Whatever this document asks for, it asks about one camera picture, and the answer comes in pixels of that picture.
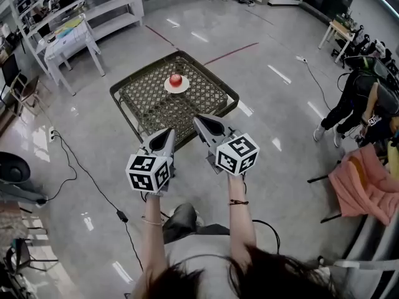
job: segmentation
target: pink jacket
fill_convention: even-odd
[[[399,203],[399,181],[378,160],[372,144],[346,154],[329,178],[343,216],[370,214],[389,225]]]

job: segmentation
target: white plate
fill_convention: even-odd
[[[181,79],[183,81],[181,81],[181,84],[180,84],[179,87],[172,87],[170,85],[169,79],[170,78],[168,77],[165,80],[163,86],[165,87],[165,90],[170,92],[170,93],[174,93],[174,94],[182,93],[182,92],[186,91],[190,87],[190,81],[184,75],[181,76]]]

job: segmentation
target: concrete floor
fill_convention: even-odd
[[[51,103],[48,116],[102,191],[130,219],[128,227],[139,253],[144,205],[130,190],[125,175],[128,158],[139,142],[114,104],[109,88],[175,48],[206,63],[257,43],[206,66],[253,111],[248,116],[237,108],[226,117],[261,147],[257,165],[246,178],[252,216],[278,231],[282,254],[301,260],[320,254],[342,256],[360,219],[340,218],[320,224],[337,208],[334,191],[328,181],[308,184],[306,180],[331,171],[355,143],[347,138],[344,147],[336,149],[331,131],[320,143],[313,141],[312,132],[328,109],[306,65],[296,59],[299,55],[309,61],[333,107],[340,96],[336,82],[343,70],[330,56],[332,44],[317,48],[326,28],[298,7],[249,8],[234,1],[209,0],[180,4],[147,14],[144,26],[122,30],[100,41],[104,78],[87,51],[74,57],[70,61],[74,69],[65,71],[65,76],[78,92],[76,96],[46,82],[54,91],[47,98]],[[59,139],[49,143],[49,127],[43,114],[33,119],[25,112],[0,139],[0,150],[26,159],[32,180],[53,196],[73,172]],[[169,212],[188,201],[206,224],[228,226],[226,175],[215,175],[205,161],[206,154],[199,138],[176,153],[177,176],[161,206]],[[58,197],[37,213],[49,230],[49,239],[38,240],[32,251],[47,256],[53,252],[60,260],[47,273],[24,271],[37,297],[123,298],[123,293],[133,288],[140,267],[125,227],[80,169],[78,179],[67,182]],[[256,229],[259,246],[274,252],[273,233],[262,225]]]

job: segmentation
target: red apple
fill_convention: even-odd
[[[182,83],[183,79],[180,74],[172,74],[169,78],[169,83],[172,87],[179,87]]]

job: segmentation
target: black lattice table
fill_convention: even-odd
[[[165,80],[175,73],[190,81],[187,91],[172,94],[165,90]],[[183,51],[131,74],[112,86],[110,93],[140,141],[170,127],[176,131],[176,150],[196,136],[196,114],[224,116],[239,101],[236,92]]]

